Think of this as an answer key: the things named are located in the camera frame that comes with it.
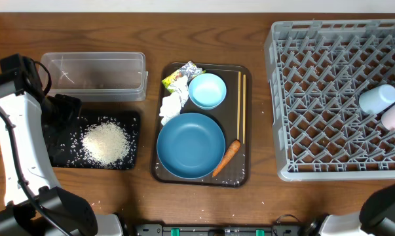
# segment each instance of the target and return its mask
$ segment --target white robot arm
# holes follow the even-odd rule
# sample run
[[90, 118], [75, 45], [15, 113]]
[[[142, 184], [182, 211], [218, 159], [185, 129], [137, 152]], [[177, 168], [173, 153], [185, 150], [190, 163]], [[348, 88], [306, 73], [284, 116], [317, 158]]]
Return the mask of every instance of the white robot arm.
[[302, 236], [395, 236], [395, 184], [367, 199], [361, 211], [323, 216], [305, 228]]
[[[48, 158], [42, 122], [49, 128], [64, 128], [76, 119], [81, 101], [62, 95], [46, 98], [35, 63], [18, 54], [1, 60], [6, 209], [0, 212], [0, 235], [123, 235], [116, 215], [94, 214], [84, 199], [61, 189]], [[31, 221], [35, 211], [44, 219]]]

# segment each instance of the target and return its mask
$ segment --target black tray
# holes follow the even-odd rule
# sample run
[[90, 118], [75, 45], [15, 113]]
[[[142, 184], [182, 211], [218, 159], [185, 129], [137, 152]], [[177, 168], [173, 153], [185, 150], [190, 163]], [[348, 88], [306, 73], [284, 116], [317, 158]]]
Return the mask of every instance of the black tray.
[[[110, 119], [120, 122], [118, 125], [124, 128], [130, 142], [130, 151], [123, 158], [123, 162], [115, 163], [111, 166], [101, 166], [98, 163], [90, 163], [87, 160], [77, 157], [83, 157], [81, 131], [85, 130], [88, 125], [105, 123]], [[140, 129], [140, 116], [135, 111], [90, 111], [82, 110], [77, 122], [67, 127], [58, 136], [45, 137], [47, 152], [52, 163], [52, 167], [69, 167], [69, 168], [106, 168], [112, 170], [128, 170], [134, 168], [136, 154], [138, 152]], [[71, 147], [76, 139], [77, 145]]]
[[[169, 76], [171, 73], [182, 67], [185, 63], [173, 63], [165, 67], [162, 73], [162, 79]], [[231, 161], [223, 168], [223, 170], [216, 176], [211, 174], [194, 180], [186, 180], [178, 178], [169, 173], [160, 163], [157, 149], [155, 148], [153, 158], [151, 161], [151, 173], [153, 177], [163, 183], [173, 184], [194, 184], [201, 186], [221, 186], [221, 187], [239, 187], [242, 186], [248, 179], [250, 173], [250, 144], [251, 144], [251, 90], [252, 78], [250, 71], [242, 66], [224, 66], [224, 65], [210, 65], [210, 64], [196, 64], [198, 67], [206, 70], [206, 73], [213, 73], [221, 77], [227, 87], [227, 95], [224, 101], [216, 108], [211, 110], [203, 110], [198, 108], [189, 99], [181, 110], [181, 113], [201, 113], [212, 118], [222, 129], [225, 135], [226, 148], [236, 140], [236, 122], [238, 109], [238, 72], [241, 72], [241, 102], [240, 102], [240, 142], [241, 148]], [[243, 76], [246, 75], [246, 114], [243, 114]], [[159, 107], [162, 106], [162, 98], [170, 95], [170, 93], [162, 85], [160, 86]], [[246, 139], [243, 144], [242, 137], [242, 116], [246, 116]], [[157, 119], [157, 134], [155, 135], [155, 145], [162, 125], [160, 124], [162, 117]]]

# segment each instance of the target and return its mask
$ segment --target brown tray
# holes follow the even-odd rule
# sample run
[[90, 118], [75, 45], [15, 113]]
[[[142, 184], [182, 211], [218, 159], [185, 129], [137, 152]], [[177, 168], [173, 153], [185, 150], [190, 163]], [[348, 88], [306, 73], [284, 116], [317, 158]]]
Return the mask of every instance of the brown tray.
[[[165, 67], [162, 73], [162, 79], [169, 76], [171, 73], [182, 67], [185, 63], [172, 63]], [[225, 135], [226, 148], [236, 140], [236, 122], [237, 122], [237, 109], [238, 109], [238, 72], [241, 71], [241, 102], [240, 102], [240, 136], [241, 148], [238, 153], [232, 158], [225, 168], [216, 176], [212, 177], [211, 174], [194, 180], [187, 180], [178, 178], [169, 173], [160, 163], [158, 158], [157, 149], [153, 152], [151, 161], [151, 173], [153, 177], [163, 183], [173, 184], [194, 184], [201, 186], [221, 186], [221, 187], [239, 187], [242, 186], [250, 175], [250, 144], [251, 144], [251, 91], [252, 91], [252, 78], [251, 73], [247, 68], [242, 66], [224, 66], [224, 65], [210, 65], [210, 64], [196, 64], [198, 67], [206, 70], [206, 73], [213, 73], [221, 77], [227, 87], [227, 95], [224, 101], [216, 108], [211, 110], [203, 110], [198, 108], [189, 99], [181, 110], [181, 113], [201, 113], [212, 118], [222, 129]], [[243, 114], [243, 76], [246, 75], [246, 114]], [[159, 108], [162, 105], [162, 98], [170, 95], [161, 83]], [[242, 137], [242, 116], [246, 116], [246, 139], [243, 144]], [[160, 124], [162, 117], [157, 119], [157, 134], [155, 135], [155, 145], [162, 125]]]

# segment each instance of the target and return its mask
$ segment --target dish rack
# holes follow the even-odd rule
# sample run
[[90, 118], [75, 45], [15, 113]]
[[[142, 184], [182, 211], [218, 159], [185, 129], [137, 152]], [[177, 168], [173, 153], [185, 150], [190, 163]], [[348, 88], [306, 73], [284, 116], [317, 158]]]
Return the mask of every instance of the dish rack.
[[395, 86], [395, 20], [275, 22], [264, 51], [281, 179], [395, 178], [395, 131], [358, 104]]

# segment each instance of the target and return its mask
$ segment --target wooden chopsticks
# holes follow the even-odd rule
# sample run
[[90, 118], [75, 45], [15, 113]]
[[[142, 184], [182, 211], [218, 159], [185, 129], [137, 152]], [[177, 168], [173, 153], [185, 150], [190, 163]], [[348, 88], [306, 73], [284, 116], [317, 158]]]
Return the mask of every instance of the wooden chopsticks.
[[242, 115], [242, 143], [245, 144], [245, 105], [246, 105], [246, 75], [244, 75], [244, 95], [242, 98], [242, 103], [244, 106], [243, 115]]
[[241, 71], [238, 72], [238, 113], [236, 122], [236, 139], [239, 140], [239, 124], [240, 124], [240, 110], [241, 110]]
[[[242, 95], [243, 103], [243, 114], [242, 114], [242, 143], [245, 144], [245, 112], [246, 112], [246, 75], [243, 78], [243, 90]], [[239, 127], [240, 127], [240, 112], [241, 112], [241, 71], [238, 72], [238, 113], [237, 113], [237, 123], [236, 123], [236, 139], [239, 140]]]

